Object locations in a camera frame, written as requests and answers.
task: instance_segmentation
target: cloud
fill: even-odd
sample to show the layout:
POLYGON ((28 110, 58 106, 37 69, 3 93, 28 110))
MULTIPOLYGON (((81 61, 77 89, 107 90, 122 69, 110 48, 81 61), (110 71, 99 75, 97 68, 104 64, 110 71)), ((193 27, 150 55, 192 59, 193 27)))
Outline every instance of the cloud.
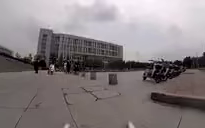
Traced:
POLYGON ((36 53, 39 28, 118 43, 125 59, 181 59, 202 54, 200 0, 0 0, 0 44, 36 53))

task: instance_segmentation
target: pedestrian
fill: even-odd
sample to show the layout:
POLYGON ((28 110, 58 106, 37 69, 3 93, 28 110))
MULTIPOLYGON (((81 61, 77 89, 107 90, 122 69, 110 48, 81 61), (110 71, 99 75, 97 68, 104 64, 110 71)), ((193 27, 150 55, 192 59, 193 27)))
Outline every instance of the pedestrian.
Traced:
POLYGON ((64 62, 64 72, 67 73, 67 62, 64 62))
POLYGON ((70 73, 70 68, 71 68, 70 61, 67 61, 66 70, 68 73, 70 73))
POLYGON ((38 60, 35 60, 34 61, 34 70, 35 70, 36 74, 38 73, 38 68, 39 68, 39 62, 38 62, 38 60))
POLYGON ((55 71, 55 65, 51 63, 49 66, 48 74, 53 75, 54 71, 55 71))

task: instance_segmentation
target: stone bollard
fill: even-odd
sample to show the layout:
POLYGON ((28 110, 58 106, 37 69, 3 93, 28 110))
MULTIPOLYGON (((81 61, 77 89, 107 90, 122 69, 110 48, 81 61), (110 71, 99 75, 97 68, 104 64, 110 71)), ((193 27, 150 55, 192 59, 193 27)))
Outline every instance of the stone bollard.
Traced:
POLYGON ((81 77, 86 77, 86 73, 83 72, 83 73, 81 74, 81 77))
POLYGON ((97 79, 96 72, 90 72, 90 80, 96 80, 96 79, 97 79))
POLYGON ((109 74, 109 85, 117 85, 118 84, 118 79, 117 79, 117 74, 109 74))

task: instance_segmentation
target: scooter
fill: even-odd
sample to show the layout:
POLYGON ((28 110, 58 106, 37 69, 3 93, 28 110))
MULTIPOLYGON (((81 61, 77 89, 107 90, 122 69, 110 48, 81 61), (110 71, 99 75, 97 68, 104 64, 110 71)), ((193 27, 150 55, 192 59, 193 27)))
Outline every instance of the scooter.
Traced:
POLYGON ((162 76, 160 74, 162 69, 162 64, 153 63, 152 68, 146 69, 143 73, 143 80, 147 78, 154 79, 156 83, 160 83, 162 81, 162 76))

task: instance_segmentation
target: paved plaza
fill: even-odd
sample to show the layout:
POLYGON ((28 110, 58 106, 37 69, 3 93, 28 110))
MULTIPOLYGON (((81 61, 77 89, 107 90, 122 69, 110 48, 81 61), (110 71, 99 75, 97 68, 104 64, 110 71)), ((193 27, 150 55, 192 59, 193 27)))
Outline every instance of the paved plaza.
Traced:
POLYGON ((150 100, 151 91, 189 83, 194 73, 202 72, 161 84, 142 81, 142 73, 117 73, 116 86, 108 85, 108 73, 97 73, 97 80, 89 74, 0 73, 0 128, 63 128, 65 123, 72 128, 125 128, 129 120, 136 128, 205 128, 205 111, 150 100))

